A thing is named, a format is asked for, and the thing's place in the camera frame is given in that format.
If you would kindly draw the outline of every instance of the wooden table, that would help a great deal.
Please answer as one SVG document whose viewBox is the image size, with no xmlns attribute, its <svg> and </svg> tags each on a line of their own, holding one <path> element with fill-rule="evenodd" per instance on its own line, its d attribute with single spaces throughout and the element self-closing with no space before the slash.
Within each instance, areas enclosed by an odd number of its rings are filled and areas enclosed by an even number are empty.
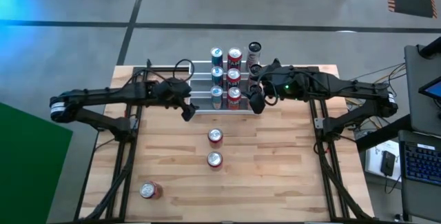
<svg viewBox="0 0 441 224">
<path fill-rule="evenodd" d="M 132 70 L 133 66 L 115 67 L 112 87 L 121 87 Z M 338 74 L 336 65 L 320 65 L 320 70 Z M 327 107 L 330 116 L 347 112 L 343 98 L 328 100 Z M 123 116 L 124 109 L 125 104 L 107 105 L 105 114 Z M 218 149 L 224 165 L 219 172 L 206 162 L 213 151 L 207 140 L 212 128 L 224 132 Z M 111 138 L 103 132 L 97 145 Z M 281 101 L 261 115 L 195 115 L 190 122 L 182 120 L 181 110 L 144 109 L 126 221 L 328 221 L 315 140 L 309 104 L 301 101 Z M 117 147 L 112 142 L 95 152 L 80 216 L 87 216 L 108 191 Z M 345 187 L 373 216 L 355 143 L 341 139 L 336 149 Z M 140 197 L 139 188 L 147 180 L 163 186 L 162 198 Z M 335 188 L 333 193 L 341 216 Z"/>
</svg>

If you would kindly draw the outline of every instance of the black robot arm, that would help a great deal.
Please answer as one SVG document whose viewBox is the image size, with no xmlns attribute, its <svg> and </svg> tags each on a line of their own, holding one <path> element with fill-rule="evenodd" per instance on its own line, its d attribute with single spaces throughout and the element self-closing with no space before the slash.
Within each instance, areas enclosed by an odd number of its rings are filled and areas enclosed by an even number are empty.
<svg viewBox="0 0 441 224">
<path fill-rule="evenodd" d="M 190 96 L 191 90 L 184 80 L 174 77 L 160 83 L 158 81 L 127 83 L 122 88 L 72 90 L 50 99 L 50 117 L 59 123 L 80 121 L 96 129 L 110 130 L 116 141 L 130 141 L 133 138 L 133 127 L 128 116 L 113 119 L 83 107 L 127 103 L 132 106 L 182 108 L 182 118 L 189 121 L 198 108 L 185 102 L 185 98 Z"/>
<path fill-rule="evenodd" d="M 266 96 L 276 98 L 276 101 L 294 99 L 307 102 L 335 96 L 366 100 L 361 107 L 338 118 L 315 119 L 314 124 L 323 130 L 325 136 L 340 134 L 346 126 L 360 125 L 371 116 L 389 117 L 398 110 L 393 95 L 387 90 L 387 84 L 341 80 L 332 74 L 315 72 L 310 68 L 281 66 L 278 59 L 257 71 L 251 79 L 257 81 L 257 85 L 261 83 L 262 87 L 253 87 L 243 93 L 256 114 L 260 114 L 265 105 L 276 104 L 266 101 Z"/>
</svg>

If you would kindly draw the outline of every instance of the green backdrop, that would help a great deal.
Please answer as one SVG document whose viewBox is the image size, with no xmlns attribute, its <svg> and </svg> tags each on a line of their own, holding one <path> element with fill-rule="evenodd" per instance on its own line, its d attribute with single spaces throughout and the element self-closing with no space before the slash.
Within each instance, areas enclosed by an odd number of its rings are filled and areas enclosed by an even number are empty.
<svg viewBox="0 0 441 224">
<path fill-rule="evenodd" d="M 71 138 L 68 129 L 0 103 L 0 223 L 46 223 Z"/>
</svg>

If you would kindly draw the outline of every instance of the red soda can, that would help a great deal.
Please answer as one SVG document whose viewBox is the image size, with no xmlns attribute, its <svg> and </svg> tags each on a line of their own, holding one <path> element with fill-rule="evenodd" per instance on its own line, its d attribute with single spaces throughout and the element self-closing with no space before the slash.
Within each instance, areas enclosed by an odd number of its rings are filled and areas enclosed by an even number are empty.
<svg viewBox="0 0 441 224">
<path fill-rule="evenodd" d="M 222 169 L 223 157 L 220 152 L 210 152 L 207 156 L 207 163 L 213 171 Z"/>
<path fill-rule="evenodd" d="M 155 182 L 147 181 L 141 186 L 139 193 L 144 199 L 158 199 L 163 195 L 163 188 Z"/>
<path fill-rule="evenodd" d="M 232 48 L 228 51 L 227 70 L 236 68 L 240 71 L 242 63 L 242 52 L 239 48 Z"/>
<path fill-rule="evenodd" d="M 240 93 L 239 88 L 232 87 L 228 90 L 227 104 L 229 110 L 238 110 L 240 106 L 240 98 L 242 93 Z"/>
<path fill-rule="evenodd" d="M 227 72 L 227 90 L 232 87 L 239 88 L 240 71 L 236 68 L 229 69 Z"/>
<path fill-rule="evenodd" d="M 209 145 L 212 148 L 220 148 L 223 140 L 223 133 L 220 129 L 214 128 L 208 132 Z"/>
</svg>

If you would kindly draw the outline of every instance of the floor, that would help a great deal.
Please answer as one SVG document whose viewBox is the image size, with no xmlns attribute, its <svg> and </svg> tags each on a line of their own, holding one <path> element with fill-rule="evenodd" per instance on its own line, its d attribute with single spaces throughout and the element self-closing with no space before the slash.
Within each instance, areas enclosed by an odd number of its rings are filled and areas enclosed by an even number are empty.
<svg viewBox="0 0 441 224">
<path fill-rule="evenodd" d="M 440 27 L 441 19 L 388 11 L 387 0 L 0 0 L 0 101 L 49 119 L 51 96 L 104 88 L 115 65 L 206 60 L 215 45 L 250 41 L 262 43 L 263 63 L 337 64 L 350 79 L 403 62 L 405 45 L 431 42 Z M 393 86 L 400 109 L 391 120 L 409 112 L 405 77 Z M 74 137 L 49 223 L 74 217 L 96 138 L 86 125 L 65 126 Z M 392 220 L 400 191 L 368 186 L 376 216 Z"/>
</svg>

